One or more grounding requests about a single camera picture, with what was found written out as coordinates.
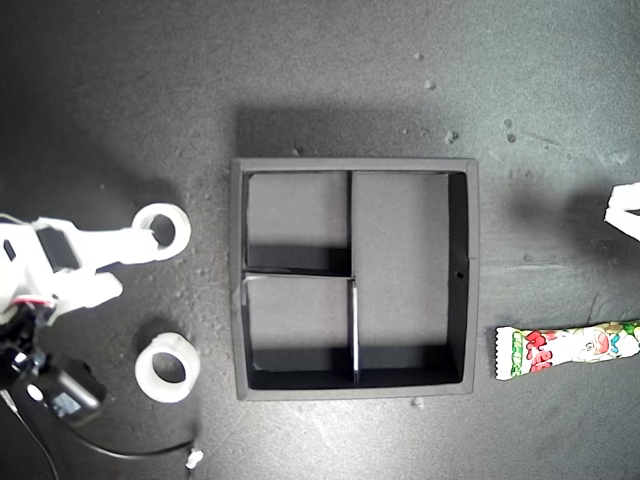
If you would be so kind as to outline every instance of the white plastic ring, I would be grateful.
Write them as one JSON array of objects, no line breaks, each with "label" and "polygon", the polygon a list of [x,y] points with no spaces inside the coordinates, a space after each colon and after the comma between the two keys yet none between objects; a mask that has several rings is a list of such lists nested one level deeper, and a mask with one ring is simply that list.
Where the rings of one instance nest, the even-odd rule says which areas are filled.
[{"label": "white plastic ring", "polygon": [[[170,383],[156,373],[153,356],[167,353],[184,367],[184,380]],[[198,352],[182,335],[161,333],[152,340],[136,360],[136,380],[140,389],[152,400],[160,403],[176,403],[189,395],[200,374]]]},{"label": "white plastic ring", "polygon": [[191,239],[191,222],[189,222],[187,214],[175,205],[170,203],[152,203],[136,213],[131,226],[133,228],[150,230],[151,224],[159,216],[167,217],[171,223],[173,223],[175,230],[171,245],[167,247],[158,246],[155,259],[167,260],[175,257],[189,245],[189,240]]}]

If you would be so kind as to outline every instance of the gray table surface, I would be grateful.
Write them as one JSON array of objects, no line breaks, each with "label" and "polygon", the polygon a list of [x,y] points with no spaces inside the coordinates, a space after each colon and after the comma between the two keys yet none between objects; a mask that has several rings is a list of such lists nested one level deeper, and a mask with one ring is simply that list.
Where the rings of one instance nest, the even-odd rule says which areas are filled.
[{"label": "gray table surface", "polygon": [[[48,332],[50,348],[85,359],[109,387],[83,432],[140,450],[197,425],[196,479],[640,478],[638,358],[509,382],[494,379],[492,358],[496,326],[640,317],[640,244],[602,221],[611,187],[639,176],[639,40],[637,0],[4,1],[1,209],[98,229],[165,200],[194,225],[179,259],[116,268],[122,298]],[[236,155],[478,159],[473,394],[424,408],[236,400]],[[203,371],[186,401],[160,405],[139,391],[133,364],[169,325],[198,346]],[[29,411],[65,478],[182,478],[179,456],[104,458]],[[2,478],[49,478],[5,408],[0,422]]]}]

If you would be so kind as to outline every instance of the colorful wrapper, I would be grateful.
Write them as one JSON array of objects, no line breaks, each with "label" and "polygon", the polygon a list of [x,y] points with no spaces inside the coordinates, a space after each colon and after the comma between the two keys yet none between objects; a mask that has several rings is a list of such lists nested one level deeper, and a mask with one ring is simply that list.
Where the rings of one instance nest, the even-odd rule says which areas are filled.
[{"label": "colorful wrapper", "polygon": [[496,378],[509,380],[566,362],[602,362],[640,352],[640,322],[565,330],[498,328]]}]

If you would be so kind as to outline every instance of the cartoon character print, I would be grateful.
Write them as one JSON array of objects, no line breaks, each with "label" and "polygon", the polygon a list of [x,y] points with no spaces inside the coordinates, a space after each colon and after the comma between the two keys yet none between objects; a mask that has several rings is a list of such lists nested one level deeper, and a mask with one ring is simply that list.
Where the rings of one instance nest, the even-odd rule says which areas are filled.
[{"label": "cartoon character print", "polygon": [[640,351],[639,340],[638,323],[608,323],[577,328],[573,332],[571,360],[592,363],[630,357]]}]

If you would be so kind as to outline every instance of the black divider box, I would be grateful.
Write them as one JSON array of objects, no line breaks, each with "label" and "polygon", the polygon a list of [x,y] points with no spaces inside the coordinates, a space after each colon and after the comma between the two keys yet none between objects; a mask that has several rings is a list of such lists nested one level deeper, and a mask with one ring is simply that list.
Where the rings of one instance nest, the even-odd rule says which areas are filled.
[{"label": "black divider box", "polygon": [[236,159],[239,398],[471,392],[477,177],[474,160]]}]

